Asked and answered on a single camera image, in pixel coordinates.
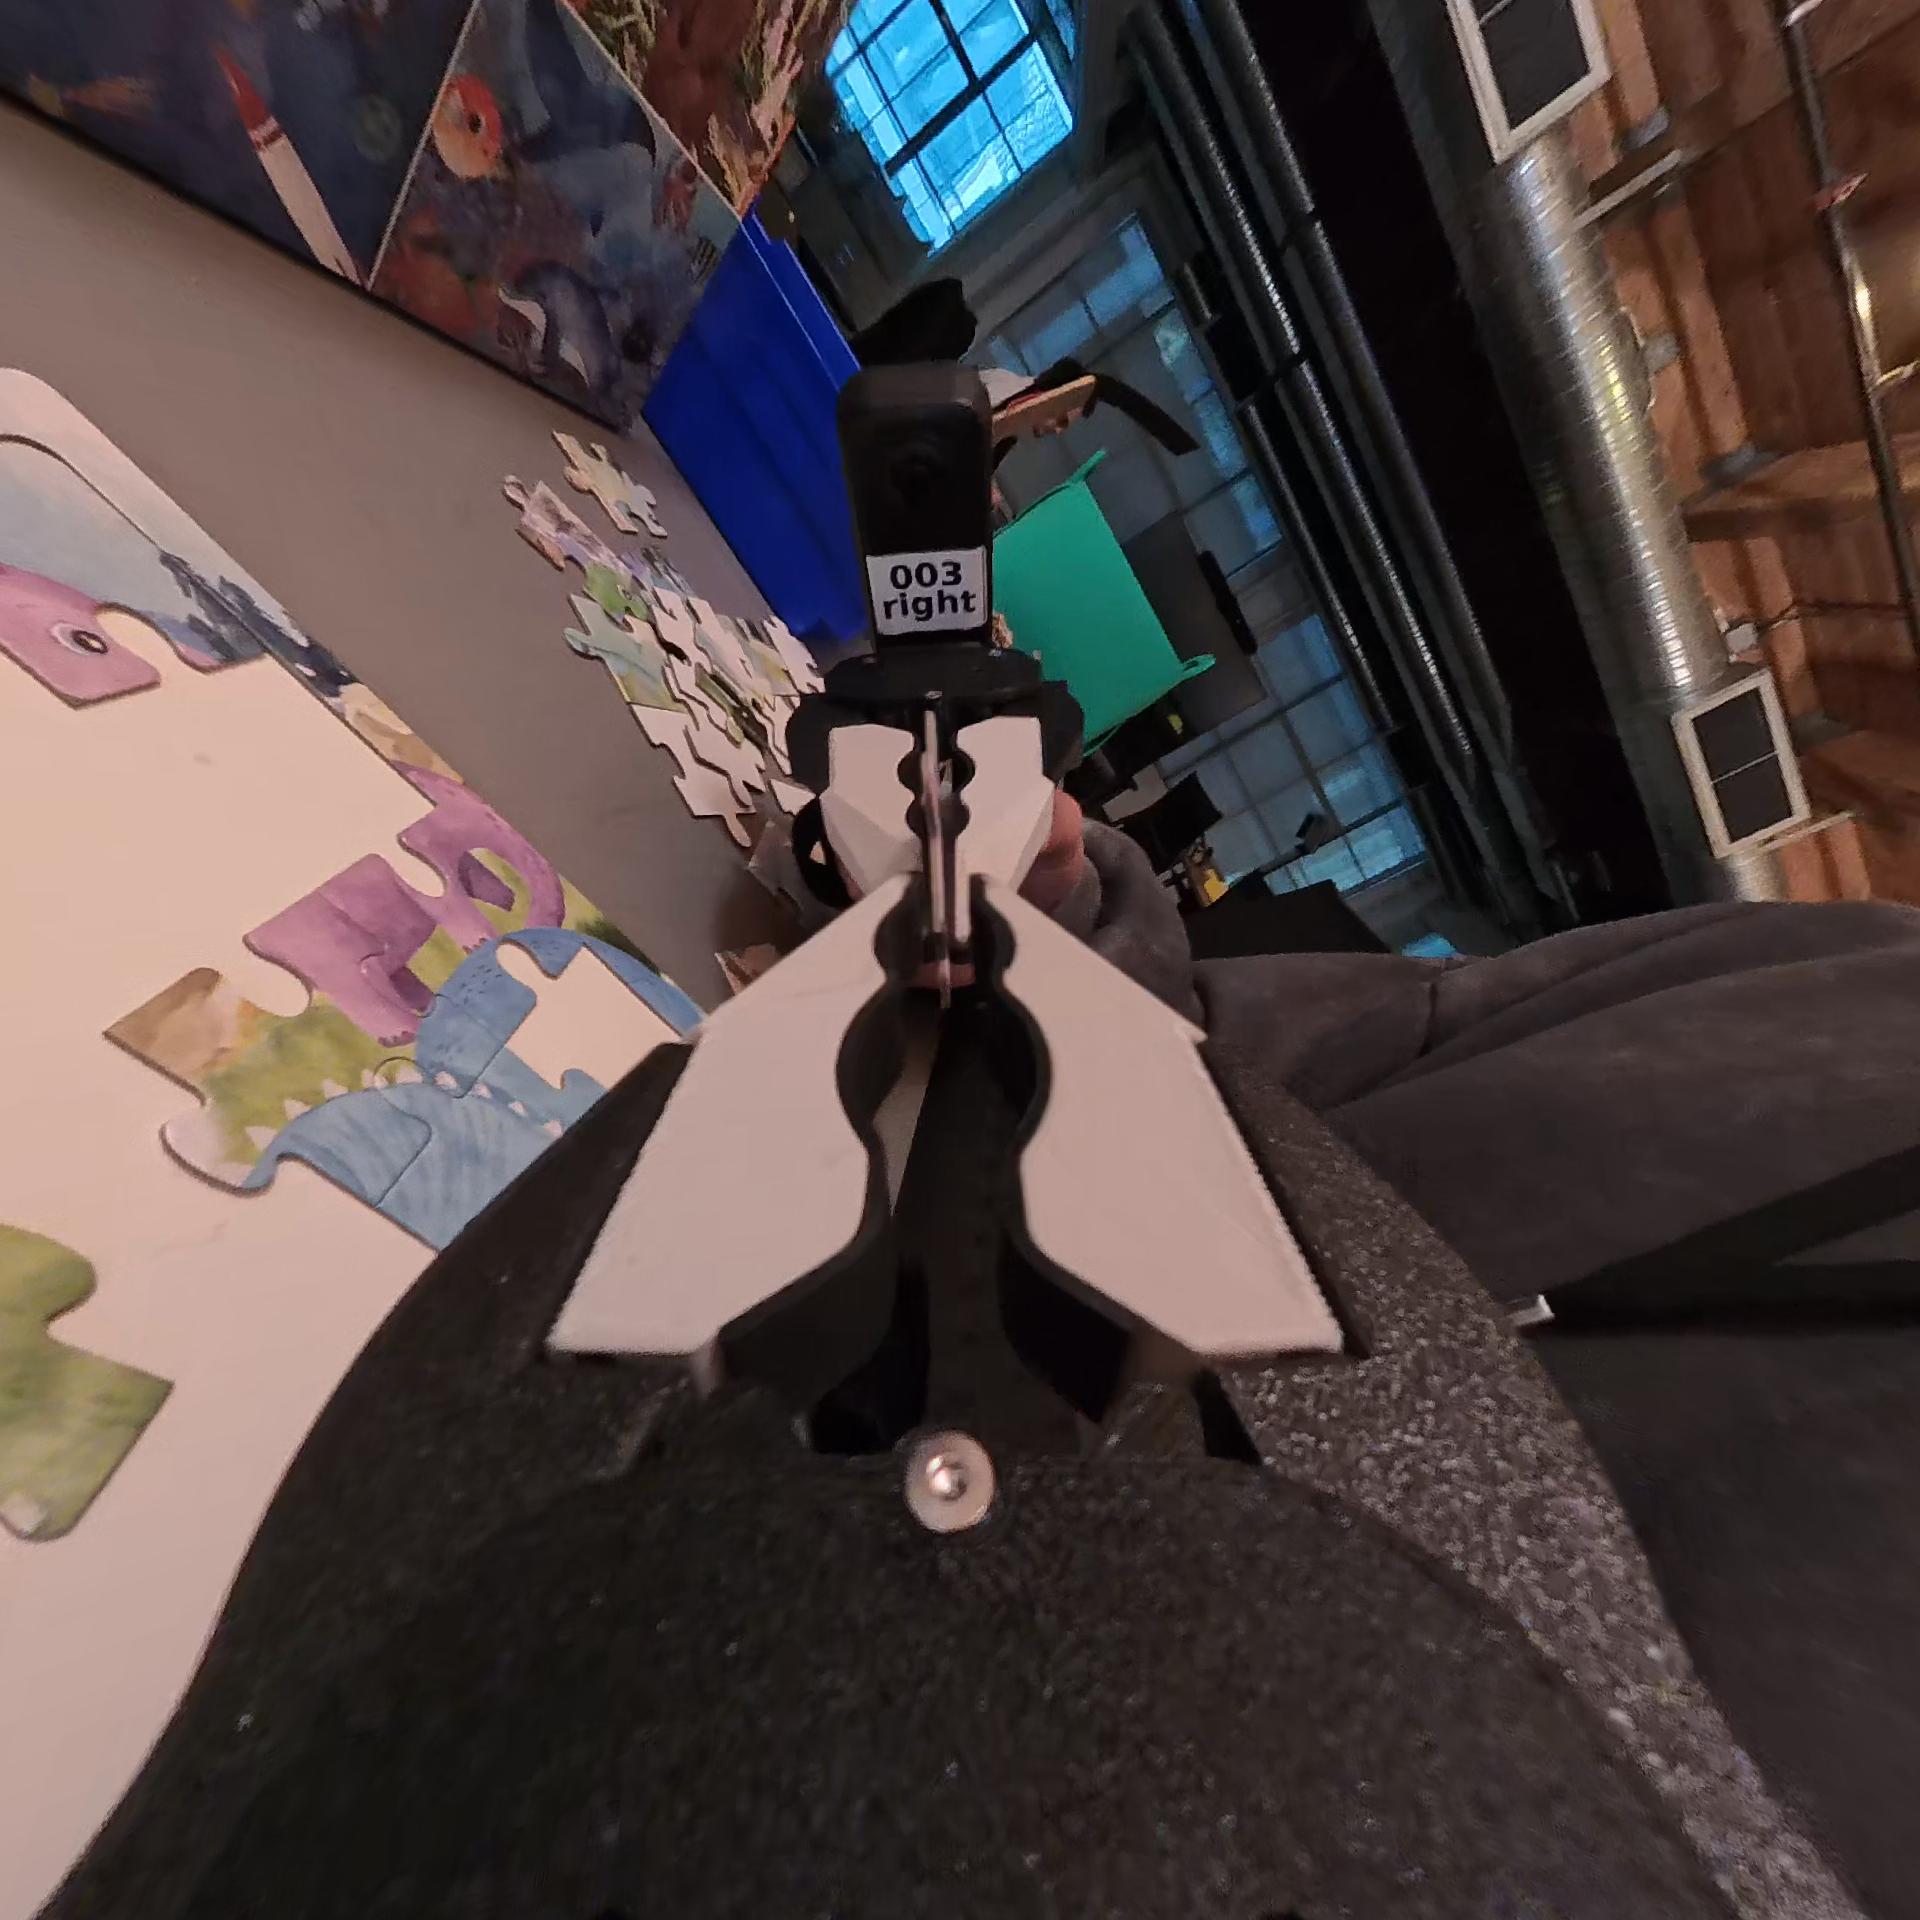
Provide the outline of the blue plastic bin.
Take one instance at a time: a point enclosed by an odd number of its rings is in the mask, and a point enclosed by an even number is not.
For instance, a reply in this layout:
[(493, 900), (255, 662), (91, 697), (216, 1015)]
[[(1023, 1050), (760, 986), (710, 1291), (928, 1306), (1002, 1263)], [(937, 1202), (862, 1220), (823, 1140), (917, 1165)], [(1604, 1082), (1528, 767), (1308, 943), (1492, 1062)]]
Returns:
[(744, 219), (640, 427), (802, 641), (866, 625), (839, 468), (856, 345), (787, 245)]

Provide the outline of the pile of puzzle pieces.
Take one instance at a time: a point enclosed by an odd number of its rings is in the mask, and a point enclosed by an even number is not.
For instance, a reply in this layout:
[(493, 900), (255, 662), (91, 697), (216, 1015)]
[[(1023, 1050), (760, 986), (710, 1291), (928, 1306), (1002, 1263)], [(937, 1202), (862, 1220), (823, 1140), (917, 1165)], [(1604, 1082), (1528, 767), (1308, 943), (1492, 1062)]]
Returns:
[(673, 767), (682, 810), (748, 857), (760, 825), (809, 805), (787, 726), (823, 673), (787, 620), (716, 614), (682, 571), (660, 495), (612, 448), (577, 434), (548, 434), (548, 448), (559, 484), (504, 473), (497, 495), (523, 544), (570, 571), (570, 648), (604, 662)]

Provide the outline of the printed jigsaw puzzle box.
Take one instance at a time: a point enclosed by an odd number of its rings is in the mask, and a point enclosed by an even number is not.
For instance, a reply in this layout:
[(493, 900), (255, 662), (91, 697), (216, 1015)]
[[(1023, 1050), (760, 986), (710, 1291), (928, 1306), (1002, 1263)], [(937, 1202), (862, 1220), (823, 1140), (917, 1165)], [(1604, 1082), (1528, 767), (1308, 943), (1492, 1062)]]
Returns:
[(839, 0), (5, 0), (5, 95), (631, 434)]

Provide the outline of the green printed puzzle piece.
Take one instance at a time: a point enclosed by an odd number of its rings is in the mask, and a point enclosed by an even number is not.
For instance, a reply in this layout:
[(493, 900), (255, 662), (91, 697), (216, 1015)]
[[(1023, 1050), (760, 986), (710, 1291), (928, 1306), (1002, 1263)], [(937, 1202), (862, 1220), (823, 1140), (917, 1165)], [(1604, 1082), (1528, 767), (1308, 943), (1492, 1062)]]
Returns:
[(50, 1340), (91, 1291), (97, 1274), (76, 1251), (0, 1227), (0, 1528), (13, 1541), (61, 1541), (172, 1391)]

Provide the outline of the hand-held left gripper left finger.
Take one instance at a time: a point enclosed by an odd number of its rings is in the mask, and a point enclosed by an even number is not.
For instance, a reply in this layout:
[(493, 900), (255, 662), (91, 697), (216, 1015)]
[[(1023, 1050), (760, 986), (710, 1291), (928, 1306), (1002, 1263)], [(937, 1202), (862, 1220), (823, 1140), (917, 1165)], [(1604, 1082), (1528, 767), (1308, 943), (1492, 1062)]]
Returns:
[(893, 1332), (886, 1101), (908, 1071), (920, 890), (886, 878), (703, 1021), (548, 1352), (834, 1391)]

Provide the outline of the joined printed puzzle pieces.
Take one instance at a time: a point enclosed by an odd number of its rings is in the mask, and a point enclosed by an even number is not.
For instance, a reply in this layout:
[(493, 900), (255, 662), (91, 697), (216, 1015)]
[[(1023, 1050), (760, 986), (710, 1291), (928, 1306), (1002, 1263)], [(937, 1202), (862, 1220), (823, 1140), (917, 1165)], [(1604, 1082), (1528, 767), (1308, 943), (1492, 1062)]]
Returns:
[(647, 1025), (673, 1047), (696, 1039), (703, 1003), (665, 986), (493, 805), (449, 769), (407, 769), (407, 785), (432, 810), (397, 850), (432, 862), (435, 890), (415, 890), (385, 857), (361, 857), (239, 941), (308, 989), (306, 1015), (267, 1015), (229, 978), (196, 968), (108, 1025), (126, 1062), (196, 1095), (196, 1109), (162, 1125), (180, 1173), (239, 1186), (290, 1118), (344, 1091), (415, 1071), (478, 1091), (478, 1071), (534, 1021), (534, 986), (559, 989), (577, 968), (612, 978), (618, 1015), (640, 1015), (640, 1050)]

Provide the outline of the person's right forearm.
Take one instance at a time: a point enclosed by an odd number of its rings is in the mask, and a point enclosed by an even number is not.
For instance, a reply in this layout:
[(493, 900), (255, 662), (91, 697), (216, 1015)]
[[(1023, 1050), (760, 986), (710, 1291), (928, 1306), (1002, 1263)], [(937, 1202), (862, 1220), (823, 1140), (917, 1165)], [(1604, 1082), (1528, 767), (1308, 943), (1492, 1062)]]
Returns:
[(1308, 1101), (1505, 1306), (1911, 1326), (1920, 912), (1714, 900), (1484, 957), (1194, 957), (1091, 825), (1115, 978)]

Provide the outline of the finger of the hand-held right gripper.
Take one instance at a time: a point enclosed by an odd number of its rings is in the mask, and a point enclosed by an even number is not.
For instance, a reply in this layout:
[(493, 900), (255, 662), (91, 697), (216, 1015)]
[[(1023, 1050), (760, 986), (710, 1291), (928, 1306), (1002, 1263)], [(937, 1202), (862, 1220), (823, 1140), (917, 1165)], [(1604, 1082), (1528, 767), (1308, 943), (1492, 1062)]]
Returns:
[(834, 726), (823, 850), (856, 900), (908, 878), (928, 900), (928, 857), (917, 829), (920, 751), (908, 726)]
[(951, 751), (969, 767), (951, 862), (961, 878), (1023, 890), (1059, 805), (1044, 730), (961, 730)]

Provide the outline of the landscape jigsaw puzzle board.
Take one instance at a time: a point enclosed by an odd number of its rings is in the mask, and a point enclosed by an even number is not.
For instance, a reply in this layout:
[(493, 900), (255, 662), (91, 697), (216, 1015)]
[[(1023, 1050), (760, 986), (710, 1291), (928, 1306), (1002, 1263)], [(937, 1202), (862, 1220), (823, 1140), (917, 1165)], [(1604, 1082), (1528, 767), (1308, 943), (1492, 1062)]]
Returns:
[[(49, 381), (5, 372), (0, 441), (5, 568), (97, 600), (162, 662), (91, 711), (0, 662), (0, 1220), (97, 1274), (61, 1348), (172, 1381), (61, 1541), (5, 1534), (0, 1908), (49, 1915), (172, 1727), (306, 1438), (435, 1254), (308, 1165), (255, 1193), (180, 1173), (162, 1125), (196, 1095), (108, 1025), (196, 968), (306, 1015), (239, 941), (361, 857), (435, 890), (397, 850), (432, 810), (407, 769), (464, 769)], [(612, 1091), (640, 1015), (577, 968), (511, 1050)]]

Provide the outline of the green striped puzzle piece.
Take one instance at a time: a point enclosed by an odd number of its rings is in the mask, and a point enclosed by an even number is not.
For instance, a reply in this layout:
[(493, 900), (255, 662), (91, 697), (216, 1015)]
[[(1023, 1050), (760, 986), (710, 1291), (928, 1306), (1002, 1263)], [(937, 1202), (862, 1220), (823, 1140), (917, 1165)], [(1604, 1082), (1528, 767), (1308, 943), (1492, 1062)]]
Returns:
[(917, 791), (920, 791), (920, 978), (928, 978), (937, 1003), (951, 1003), (951, 850), (946, 850), (937, 701), (920, 711)]

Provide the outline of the grey desk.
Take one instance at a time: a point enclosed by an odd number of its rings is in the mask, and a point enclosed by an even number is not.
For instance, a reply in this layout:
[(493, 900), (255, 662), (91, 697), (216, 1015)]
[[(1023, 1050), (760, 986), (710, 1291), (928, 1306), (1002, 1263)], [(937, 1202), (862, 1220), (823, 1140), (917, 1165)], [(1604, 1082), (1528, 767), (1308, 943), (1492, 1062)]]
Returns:
[(0, 257), (5, 372), (49, 381), (180, 497), (660, 978), (716, 1003), (732, 995), (716, 951), (795, 943), (787, 900), (691, 819), (612, 673), (570, 648), (577, 571), (511, 538), (497, 495), (504, 473), (570, 495), (548, 434), (595, 441), (660, 495), (696, 600), (768, 614), (647, 434), (595, 434), (13, 95)]

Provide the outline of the window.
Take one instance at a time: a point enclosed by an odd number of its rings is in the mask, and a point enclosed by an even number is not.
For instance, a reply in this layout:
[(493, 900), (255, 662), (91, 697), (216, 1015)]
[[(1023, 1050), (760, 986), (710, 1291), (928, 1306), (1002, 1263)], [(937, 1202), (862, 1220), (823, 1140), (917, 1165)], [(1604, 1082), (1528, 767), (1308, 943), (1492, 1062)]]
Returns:
[(1420, 957), (1505, 943), (1470, 721), (1436, 697), (1425, 756), (1425, 614), (1176, 10), (862, 0), (802, 135), (847, 210), (816, 251), (856, 327), (961, 282), (973, 372), (1094, 381), (1091, 419), (1000, 460), (1000, 522), (1050, 568), (1044, 538), (1107, 511), (1176, 661), (1146, 697), (1107, 689), (1112, 726), (1083, 689), (1107, 819), (1194, 781), (1227, 890), (1339, 888)]

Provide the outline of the person's right hand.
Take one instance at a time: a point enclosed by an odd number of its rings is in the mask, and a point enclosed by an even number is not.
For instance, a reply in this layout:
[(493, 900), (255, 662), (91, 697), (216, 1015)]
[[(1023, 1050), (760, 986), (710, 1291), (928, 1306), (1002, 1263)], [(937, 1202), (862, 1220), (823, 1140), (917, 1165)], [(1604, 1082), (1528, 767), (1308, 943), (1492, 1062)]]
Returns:
[(1091, 862), (1091, 819), (1069, 785), (1050, 785), (1050, 829), (1023, 878), (1023, 900), (1059, 920), (1091, 920), (1107, 900), (1094, 862)]

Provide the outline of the black ceiling pipes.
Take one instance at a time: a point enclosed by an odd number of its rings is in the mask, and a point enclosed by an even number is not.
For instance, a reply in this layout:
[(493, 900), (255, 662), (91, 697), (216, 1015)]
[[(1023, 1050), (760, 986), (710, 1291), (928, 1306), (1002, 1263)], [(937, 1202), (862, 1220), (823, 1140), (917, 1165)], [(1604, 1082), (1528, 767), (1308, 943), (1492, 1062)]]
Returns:
[(1510, 941), (1552, 931), (1552, 857), (1519, 791), (1510, 711), (1278, 123), (1240, 10), (1134, 10), (1142, 88), (1260, 340), (1255, 448), (1283, 484), (1345, 648), (1420, 769), (1442, 878)]

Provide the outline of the pink corner puzzle piece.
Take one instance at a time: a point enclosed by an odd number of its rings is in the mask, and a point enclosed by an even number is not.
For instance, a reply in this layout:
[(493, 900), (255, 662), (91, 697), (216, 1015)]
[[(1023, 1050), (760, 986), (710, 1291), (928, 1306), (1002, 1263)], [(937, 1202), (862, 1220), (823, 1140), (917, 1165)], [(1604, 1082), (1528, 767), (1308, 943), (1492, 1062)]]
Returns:
[(30, 568), (0, 568), (0, 661), (69, 711), (162, 689), (162, 662), (108, 633), (97, 600)]

